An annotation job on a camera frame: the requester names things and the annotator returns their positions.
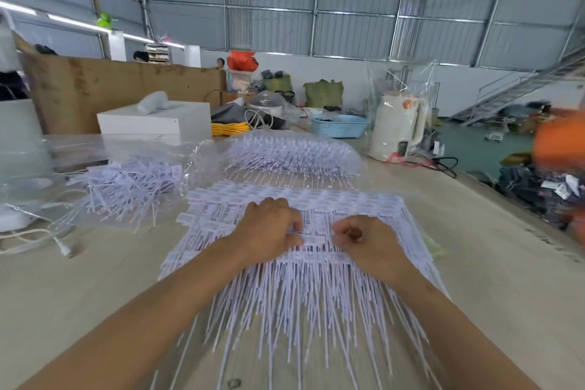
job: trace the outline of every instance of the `electric kettle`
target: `electric kettle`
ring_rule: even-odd
[[[384,93],[376,111],[369,156],[386,162],[408,155],[422,141],[429,112],[425,98],[402,91]]]

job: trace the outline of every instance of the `green sack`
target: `green sack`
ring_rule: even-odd
[[[307,107],[340,107],[343,103],[343,82],[327,82],[321,79],[319,82],[305,83],[303,87],[307,96]]]
[[[287,91],[293,90],[291,76],[289,75],[282,76],[278,79],[264,79],[262,82],[264,82],[264,85],[266,85],[266,89],[268,91],[272,91],[274,93],[276,91],[282,91],[283,93],[286,93]]]

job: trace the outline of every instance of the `white box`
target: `white box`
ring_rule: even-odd
[[[168,101],[169,108],[139,113],[136,105],[98,114],[102,134],[167,135],[176,145],[211,139],[211,115],[206,102]]]

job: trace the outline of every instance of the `plastic container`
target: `plastic container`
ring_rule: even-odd
[[[247,93],[252,83],[251,71],[236,71],[226,69],[226,80],[230,93]]]
[[[362,137],[366,130],[367,120],[364,117],[340,114],[336,121],[323,121],[319,118],[322,114],[311,117],[313,134],[320,134],[333,138],[354,138]]]

